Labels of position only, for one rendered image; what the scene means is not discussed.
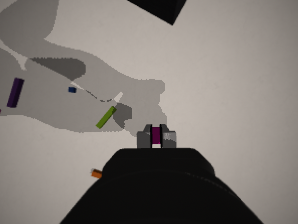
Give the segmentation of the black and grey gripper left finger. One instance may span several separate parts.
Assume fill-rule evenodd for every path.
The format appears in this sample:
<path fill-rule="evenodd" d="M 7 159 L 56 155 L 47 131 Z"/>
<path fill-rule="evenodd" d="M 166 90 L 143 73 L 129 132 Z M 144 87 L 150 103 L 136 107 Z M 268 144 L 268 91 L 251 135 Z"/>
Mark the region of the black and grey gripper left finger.
<path fill-rule="evenodd" d="M 137 132 L 137 148 L 152 148 L 152 124 L 146 124 L 143 131 Z"/>

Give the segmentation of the purple rod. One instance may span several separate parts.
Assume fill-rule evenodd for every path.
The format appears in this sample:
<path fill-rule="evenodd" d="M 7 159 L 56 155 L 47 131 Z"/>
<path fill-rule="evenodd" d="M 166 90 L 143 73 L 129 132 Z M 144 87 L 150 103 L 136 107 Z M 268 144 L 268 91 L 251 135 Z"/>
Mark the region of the purple rod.
<path fill-rule="evenodd" d="M 21 90 L 23 87 L 23 83 L 24 83 L 23 79 L 19 79 L 19 78 L 14 79 L 14 83 L 13 83 L 11 93 L 10 93 L 10 96 L 8 99 L 7 107 L 10 107 L 10 108 L 17 107 L 17 103 L 18 103 L 20 93 L 21 93 Z"/>

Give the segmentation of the orange-brown rectangular block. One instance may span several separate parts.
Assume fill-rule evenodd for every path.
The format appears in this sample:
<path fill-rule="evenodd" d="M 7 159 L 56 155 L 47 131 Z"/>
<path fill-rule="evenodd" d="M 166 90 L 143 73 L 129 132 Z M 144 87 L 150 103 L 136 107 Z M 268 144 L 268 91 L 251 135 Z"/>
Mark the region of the orange-brown rectangular block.
<path fill-rule="evenodd" d="M 96 170 L 96 169 L 94 169 L 92 171 L 92 174 L 91 174 L 91 176 L 96 177 L 96 178 L 100 178 L 101 175 L 102 175 L 102 171 L 99 171 L 99 170 Z"/>

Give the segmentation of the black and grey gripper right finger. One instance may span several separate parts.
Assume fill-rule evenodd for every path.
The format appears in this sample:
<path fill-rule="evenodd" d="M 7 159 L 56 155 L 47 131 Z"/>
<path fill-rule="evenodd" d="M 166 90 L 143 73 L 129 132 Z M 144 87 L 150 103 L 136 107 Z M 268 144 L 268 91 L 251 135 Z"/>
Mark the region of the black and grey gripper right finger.
<path fill-rule="evenodd" d="M 170 131 L 166 124 L 160 124 L 160 146 L 161 148 L 177 148 L 176 132 Z"/>

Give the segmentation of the lime green rod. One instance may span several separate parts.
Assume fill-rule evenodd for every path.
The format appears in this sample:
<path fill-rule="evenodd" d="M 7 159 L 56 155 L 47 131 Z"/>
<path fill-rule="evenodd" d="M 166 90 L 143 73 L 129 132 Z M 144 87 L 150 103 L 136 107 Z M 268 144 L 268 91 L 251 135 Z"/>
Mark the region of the lime green rod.
<path fill-rule="evenodd" d="M 100 129 L 104 126 L 104 124 L 109 120 L 109 118 L 114 114 L 117 109 L 115 107 L 111 107 L 107 113 L 101 118 L 101 120 L 96 124 L 96 126 Z"/>

